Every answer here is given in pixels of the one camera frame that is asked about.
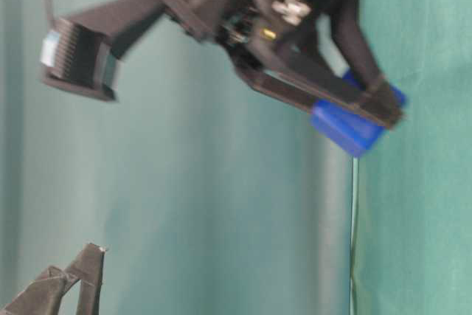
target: black robotic claw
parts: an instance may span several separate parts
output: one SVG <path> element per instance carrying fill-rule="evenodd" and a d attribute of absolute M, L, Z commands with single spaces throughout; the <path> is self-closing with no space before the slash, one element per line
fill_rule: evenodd
<path fill-rule="evenodd" d="M 65 269 L 45 269 L 0 315 L 57 315 L 66 293 L 80 281 L 77 315 L 98 315 L 105 250 L 89 244 Z"/>
<path fill-rule="evenodd" d="M 221 45 L 254 90 L 304 111 L 326 99 L 391 128 L 402 111 L 362 35 L 358 2 L 114 1 L 56 21 L 44 44 L 46 83 L 112 100 L 115 59 L 166 13 L 195 40 Z M 319 54 L 315 22 L 321 14 L 330 16 L 333 40 L 360 88 L 335 76 Z"/>

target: green cloth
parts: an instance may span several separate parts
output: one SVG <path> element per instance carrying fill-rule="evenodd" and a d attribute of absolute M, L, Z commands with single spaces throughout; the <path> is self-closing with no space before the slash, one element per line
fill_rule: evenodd
<path fill-rule="evenodd" d="M 359 315 L 472 312 L 471 0 L 362 0 L 404 122 L 359 164 Z"/>

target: teal curtain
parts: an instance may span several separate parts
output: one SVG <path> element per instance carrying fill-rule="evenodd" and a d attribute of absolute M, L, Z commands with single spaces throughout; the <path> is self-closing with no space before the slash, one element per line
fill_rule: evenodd
<path fill-rule="evenodd" d="M 410 103 L 359 162 L 357 314 L 470 314 L 471 0 L 364 0 L 362 20 Z"/>
<path fill-rule="evenodd" d="M 51 89 L 42 0 L 2 6 L 3 304 L 91 241 L 110 248 L 103 314 L 348 312 L 352 161 L 306 114 L 168 20 L 125 59 L 118 103 Z"/>

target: yellow component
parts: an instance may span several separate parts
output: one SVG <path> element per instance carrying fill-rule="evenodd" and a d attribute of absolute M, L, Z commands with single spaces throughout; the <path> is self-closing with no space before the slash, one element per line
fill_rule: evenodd
<path fill-rule="evenodd" d="M 274 31 L 271 31 L 269 29 L 264 29 L 263 30 L 263 36 L 267 38 L 268 40 L 275 40 L 277 38 L 277 34 Z"/>

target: blue foam block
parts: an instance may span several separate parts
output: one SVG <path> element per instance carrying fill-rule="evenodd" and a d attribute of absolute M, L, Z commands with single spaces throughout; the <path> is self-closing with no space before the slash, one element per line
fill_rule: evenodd
<path fill-rule="evenodd" d="M 358 87 L 351 71 L 343 79 Z M 405 105 L 406 96 L 395 87 L 392 88 L 399 103 Z M 319 100 L 315 104 L 311 122 L 316 130 L 354 157 L 360 157 L 368 151 L 385 131 L 385 128 L 326 100 Z"/>

